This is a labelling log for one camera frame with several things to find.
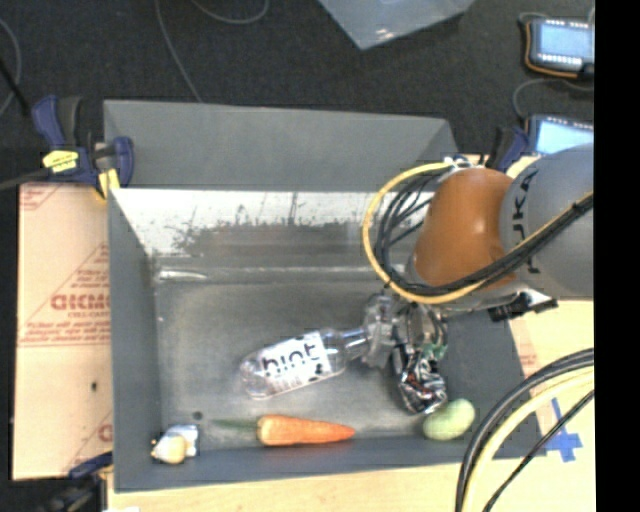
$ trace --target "screen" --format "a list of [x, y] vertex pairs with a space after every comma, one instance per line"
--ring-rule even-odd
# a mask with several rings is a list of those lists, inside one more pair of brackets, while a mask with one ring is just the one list
[[593, 31], [544, 24], [540, 27], [540, 53], [567, 57], [593, 57]]
[[593, 131], [542, 121], [538, 125], [536, 151], [545, 155], [593, 142]]

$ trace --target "wire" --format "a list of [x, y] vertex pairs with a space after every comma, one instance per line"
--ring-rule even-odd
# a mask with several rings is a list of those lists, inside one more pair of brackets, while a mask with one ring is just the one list
[[221, 21], [222, 23], [228, 23], [229, 25], [249, 25], [251, 23], [255, 23], [256, 21], [259, 21], [262, 18], [264, 18], [264, 16], [269, 11], [269, 7], [270, 7], [270, 0], [264, 0], [262, 9], [260, 10], [260, 12], [258, 12], [258, 14], [254, 16], [250, 16], [248, 18], [227, 18], [226, 16], [220, 16], [219, 14], [204, 8], [196, 0], [191, 0], [191, 3], [195, 5], [198, 9], [200, 9], [203, 13], [205, 13], [207, 16], [213, 18], [214, 20]]
[[593, 386], [594, 372], [591, 370], [589, 373], [576, 375], [575, 377], [559, 382], [550, 386], [542, 391], [540, 394], [534, 396], [519, 409], [517, 409], [509, 418], [498, 428], [495, 434], [489, 439], [489, 442], [482, 450], [478, 462], [475, 465], [471, 473], [469, 480], [469, 487], [466, 496], [462, 502], [462, 512], [470, 512], [472, 510], [473, 498], [474, 498], [474, 483], [478, 475], [482, 473], [485, 467], [491, 462], [493, 456], [498, 451], [504, 440], [511, 434], [511, 432], [530, 414], [535, 412], [541, 405], [548, 402], [553, 396], [559, 395], [563, 391], [576, 388], [584, 385]]
[[[9, 25], [7, 25], [7, 23], [2, 19], [0, 19], [0, 27], [2, 27], [2, 29], [6, 32], [6, 34], [9, 36], [9, 39], [11, 40], [11, 43], [13, 44], [13, 49], [16, 56], [16, 72], [13, 81], [17, 86], [20, 85], [20, 80], [22, 78], [22, 51], [20, 50], [20, 44], [18, 43], [18, 38], [11, 30], [11, 27], [9, 27]], [[9, 92], [2, 105], [0, 105], [0, 117], [2, 117], [7, 108], [9, 108], [9, 105], [11, 104], [11, 101], [15, 96], [16, 94], [14, 91]]]
[[520, 118], [521, 120], [525, 120], [528, 117], [528, 114], [525, 114], [520, 109], [520, 107], [518, 106], [518, 96], [523, 91], [523, 89], [526, 89], [527, 87], [530, 87], [532, 85], [536, 85], [536, 84], [539, 84], [539, 83], [549, 84], [549, 83], [554, 83], [554, 82], [560, 82], [560, 83], [562, 83], [563, 85], [565, 85], [566, 87], [568, 87], [570, 89], [574, 89], [574, 90], [581, 91], [581, 92], [593, 92], [594, 91], [593, 86], [591, 86], [591, 87], [581, 87], [579, 85], [571, 83], [571, 82], [569, 82], [567, 80], [564, 80], [562, 78], [534, 78], [532, 80], [528, 80], [526, 82], [521, 83], [518, 87], [516, 87], [516, 89], [513, 91], [513, 94], [511, 95], [511, 106], [513, 107], [513, 110], [515, 111], [515, 113], [518, 116], [518, 118]]
[[[397, 222], [394, 221], [394, 215], [404, 215], [406, 213], [406, 209], [404, 213], [400, 212], [402, 211], [402, 206], [408, 200], [410, 193], [413, 192], [413, 189], [416, 187], [418, 191], [422, 191], [428, 183], [428, 181], [420, 181], [421, 179], [428, 178], [431, 180], [434, 177], [442, 177], [445, 171], [450, 171], [452, 168], [452, 165], [441, 162], [420, 165], [400, 173], [389, 180], [376, 193], [364, 216], [362, 241], [370, 265], [385, 286], [391, 288], [398, 295], [410, 302], [442, 304], [456, 300], [478, 288], [488, 286], [498, 281], [504, 275], [522, 265], [532, 254], [537, 253], [551, 242], [564, 228], [593, 208], [593, 191], [591, 191], [579, 201], [567, 207], [558, 216], [539, 227], [535, 232], [513, 247], [505, 256], [486, 267], [443, 286], [408, 283], [404, 277], [393, 268], [389, 260], [389, 243], [385, 239], [390, 237], [391, 229], [397, 225]], [[374, 246], [375, 248], [372, 247], [369, 232], [370, 226], [374, 213], [377, 211], [384, 196], [403, 181], [420, 177], [421, 175], [425, 176], [418, 178], [416, 182], [405, 185], [400, 193], [391, 201], [382, 217], [378, 239]]]
[[486, 445], [487, 440], [502, 418], [522, 400], [522, 397], [527, 396], [533, 388], [551, 379], [566, 375], [567, 373], [592, 366], [595, 361], [594, 355], [595, 352], [592, 348], [586, 349], [569, 354], [546, 365], [530, 375], [518, 386], [514, 387], [493, 406], [480, 425], [475, 429], [474, 435], [469, 441], [462, 459], [456, 487], [456, 512], [459, 512], [462, 508], [462, 501], [469, 484], [469, 475], [473, 470], [478, 454]]
[[182, 61], [180, 60], [180, 57], [178, 57], [178, 54], [175, 48], [173, 47], [173, 43], [171, 42], [171, 38], [169, 37], [169, 33], [167, 32], [167, 29], [164, 26], [164, 20], [162, 19], [162, 12], [160, 11], [160, 0], [154, 0], [153, 3], [156, 11], [156, 18], [158, 19], [158, 26], [160, 27], [160, 31], [162, 32], [162, 37], [164, 38], [164, 42], [167, 45], [169, 52], [171, 53], [171, 57], [173, 57], [173, 61], [176, 63], [176, 66], [178, 66], [178, 69], [180, 70], [180, 74], [182, 75], [182, 78], [187, 83], [187, 86], [189, 86], [191, 93], [196, 98], [198, 103], [204, 103], [195, 85], [193, 85], [191, 78], [189, 78], [189, 74], [187, 73], [186, 69], [182, 65]]
[[[212, 12], [206, 9], [196, 0], [191, 0], [191, 3], [195, 7], [200, 9], [203, 13], [205, 13], [207, 16], [215, 20], [218, 20], [220, 22], [228, 23], [230, 25], [248, 25], [250, 23], [255, 23], [256, 21], [259, 21], [267, 14], [267, 11], [269, 10], [269, 7], [270, 7], [270, 1], [271, 0], [264, 0], [264, 5], [262, 9], [255, 16], [251, 16], [249, 18], [238, 18], [238, 19], [220, 16], [219, 14], [216, 14], [215, 12]], [[189, 73], [187, 73], [187, 70], [182, 64], [182, 60], [178, 56], [178, 52], [176, 52], [176, 49], [173, 46], [173, 43], [171, 42], [171, 37], [169, 36], [169, 32], [167, 31], [167, 28], [164, 24], [164, 19], [162, 17], [162, 12], [160, 9], [160, 0], [154, 0], [153, 3], [155, 7], [156, 18], [158, 20], [158, 26], [160, 27], [160, 31], [162, 32], [162, 37], [164, 38], [164, 42], [167, 48], [169, 49], [169, 53], [171, 53], [171, 57], [173, 58], [173, 61], [175, 62], [176, 66], [178, 66], [178, 70], [180, 71], [182, 78], [184, 79], [187, 86], [189, 87], [191, 94], [193, 94], [193, 97], [198, 101], [198, 103], [204, 103], [204, 101], [202, 100], [202, 97], [200, 96], [200, 93], [196, 89], [196, 86], [193, 84], [193, 81], [189, 77]]]
[[515, 480], [515, 478], [522, 472], [522, 470], [533, 460], [533, 457], [555, 436], [558, 431], [563, 428], [569, 421], [571, 421], [586, 405], [591, 402], [595, 396], [595, 390], [589, 391], [583, 396], [573, 407], [567, 412], [558, 422], [553, 426], [549, 432], [547, 432], [531, 450], [524, 456], [518, 467], [509, 475], [509, 477], [498, 487], [493, 493], [493, 496], [489, 499], [487, 504], [482, 509], [483, 512], [491, 512], [491, 509], [496, 504], [505, 489]]

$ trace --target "clamp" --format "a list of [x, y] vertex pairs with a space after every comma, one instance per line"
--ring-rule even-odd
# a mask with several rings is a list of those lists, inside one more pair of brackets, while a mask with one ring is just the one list
[[[92, 185], [106, 197], [109, 188], [126, 186], [133, 176], [133, 142], [115, 137], [110, 145], [91, 150], [76, 139], [76, 120], [81, 98], [49, 95], [38, 101], [31, 115], [38, 133], [47, 141], [49, 153], [42, 162], [50, 181]], [[115, 156], [115, 163], [98, 166], [97, 161]]]

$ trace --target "black floor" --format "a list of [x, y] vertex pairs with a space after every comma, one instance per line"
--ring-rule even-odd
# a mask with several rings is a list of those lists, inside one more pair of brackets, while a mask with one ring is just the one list
[[[271, 0], [266, 15], [248, 25], [215, 21], [187, 0], [158, 5], [204, 102], [441, 117], [449, 121], [458, 149], [477, 153], [491, 150], [499, 127], [521, 123], [512, 94], [541, 78], [523, 65], [518, 17], [536, 12], [586, 20], [594, 4], [477, 0], [462, 16], [367, 51], [358, 50], [316, 0]], [[259, 11], [262, 0], [202, 5], [242, 16]], [[4, 0], [0, 20], [19, 43], [25, 99], [84, 97], [80, 130], [96, 137], [105, 98], [196, 101], [167, 49], [155, 7], [154, 0]], [[14, 73], [14, 45], [3, 26], [0, 57]], [[8, 93], [0, 77], [0, 109]], [[547, 80], [523, 90], [519, 105], [525, 113], [593, 120], [593, 99], [592, 93]], [[37, 168], [42, 149], [14, 100], [0, 116], [0, 181]], [[0, 510], [20, 512], [34, 510], [66, 482], [8, 481], [16, 215], [15, 190], [0, 191]]]

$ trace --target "cardboard sheet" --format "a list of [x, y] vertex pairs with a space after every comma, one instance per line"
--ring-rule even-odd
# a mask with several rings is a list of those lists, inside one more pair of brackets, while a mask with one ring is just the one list
[[113, 438], [106, 203], [52, 183], [19, 201], [16, 480], [65, 476]]

